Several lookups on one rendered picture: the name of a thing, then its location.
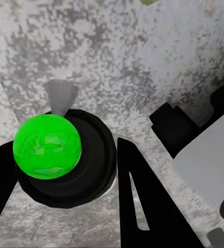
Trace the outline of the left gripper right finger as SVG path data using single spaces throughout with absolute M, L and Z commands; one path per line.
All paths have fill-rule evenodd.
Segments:
M 150 230 L 138 228 L 131 172 Z M 204 248 L 137 146 L 117 138 L 121 248 Z

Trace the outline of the insectifuge atomizer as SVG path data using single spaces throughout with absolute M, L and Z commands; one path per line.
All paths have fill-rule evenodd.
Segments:
M 22 190 L 49 207 L 72 208 L 102 197 L 117 178 L 117 148 L 102 120 L 70 109 L 80 93 L 72 81 L 46 83 L 51 113 L 18 129 L 14 170 Z

